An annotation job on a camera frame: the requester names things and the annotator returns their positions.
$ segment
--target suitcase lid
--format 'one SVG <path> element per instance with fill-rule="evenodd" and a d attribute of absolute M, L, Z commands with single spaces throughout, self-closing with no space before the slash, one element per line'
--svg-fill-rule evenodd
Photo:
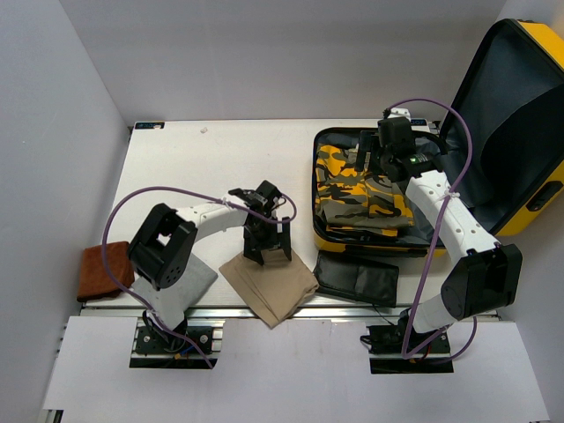
<path fill-rule="evenodd" d="M 563 66 L 564 41 L 548 26 L 504 19 L 487 32 L 452 103 L 474 145 L 461 198 L 493 234 L 564 160 Z M 454 181 L 467 144 L 453 115 L 445 117 L 441 135 L 450 147 L 442 164 Z"/>

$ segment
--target white backdrop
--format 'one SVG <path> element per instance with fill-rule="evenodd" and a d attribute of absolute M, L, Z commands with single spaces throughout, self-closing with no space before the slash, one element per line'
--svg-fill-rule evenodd
<path fill-rule="evenodd" d="M 564 38 L 562 0 L 508 0 L 502 18 L 544 22 Z M 515 304 L 501 312 L 517 323 L 543 394 L 550 420 L 564 423 L 564 194 L 521 234 L 503 240 L 514 242 L 523 253 L 523 269 Z"/>
<path fill-rule="evenodd" d="M 0 1 L 0 421 L 37 421 L 127 128 L 56 0 Z"/>
<path fill-rule="evenodd" d="M 61 3 L 131 125 L 361 118 L 405 97 L 451 101 L 505 0 Z"/>

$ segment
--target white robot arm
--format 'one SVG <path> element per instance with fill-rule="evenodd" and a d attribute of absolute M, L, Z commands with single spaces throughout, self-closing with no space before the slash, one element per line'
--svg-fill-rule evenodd
<path fill-rule="evenodd" d="M 203 263 L 191 255 L 195 242 L 230 227 L 243 226 L 245 257 L 263 264 L 262 250 L 283 249 L 292 260 L 289 219 L 276 220 L 276 209 L 283 195 L 268 181 L 256 190 L 232 189 L 222 204 L 205 203 L 174 210 L 165 204 L 155 205 L 137 231 L 128 248 L 128 258 L 141 277 L 133 288 L 145 298 L 170 328 L 184 323 L 184 311 L 196 289 L 196 272 L 181 276 Z"/>
<path fill-rule="evenodd" d="M 369 166 L 374 173 L 386 174 L 397 183 L 433 227 L 445 196 L 450 196 L 439 238 L 455 266 L 441 293 L 419 305 L 412 338 L 513 303 L 522 262 L 518 248 L 502 246 L 475 220 L 457 193 L 449 192 L 440 161 L 431 153 L 417 152 L 408 119 L 385 118 L 378 128 L 377 135 L 366 132 L 360 137 L 360 146 L 370 148 Z M 438 145 L 441 154 L 447 154 L 444 140 L 431 134 L 425 137 Z M 405 331 L 409 313 L 411 310 L 402 314 L 399 332 Z"/>

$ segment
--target brown cloth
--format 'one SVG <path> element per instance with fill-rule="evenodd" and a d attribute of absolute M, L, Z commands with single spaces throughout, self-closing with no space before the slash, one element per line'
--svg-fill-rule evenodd
<path fill-rule="evenodd" d="M 127 258 L 126 241 L 108 244 L 108 264 L 117 280 L 128 288 L 133 283 L 133 267 Z M 85 302 L 102 297 L 115 297 L 120 289 L 109 278 L 102 265 L 102 246 L 85 249 L 80 265 L 77 301 Z"/>
<path fill-rule="evenodd" d="M 313 295 L 319 284 L 293 251 L 291 262 L 281 249 L 263 251 L 263 259 L 261 266 L 240 253 L 219 271 L 247 305 L 273 328 Z"/>

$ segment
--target camouflage clothing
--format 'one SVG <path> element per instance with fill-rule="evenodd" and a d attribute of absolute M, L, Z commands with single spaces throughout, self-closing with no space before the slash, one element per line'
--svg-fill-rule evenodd
<path fill-rule="evenodd" d="M 355 171 L 355 161 L 354 150 L 332 145 L 317 149 L 315 213 L 328 228 L 397 236 L 399 227 L 412 226 L 412 211 L 397 185 L 385 176 Z"/>

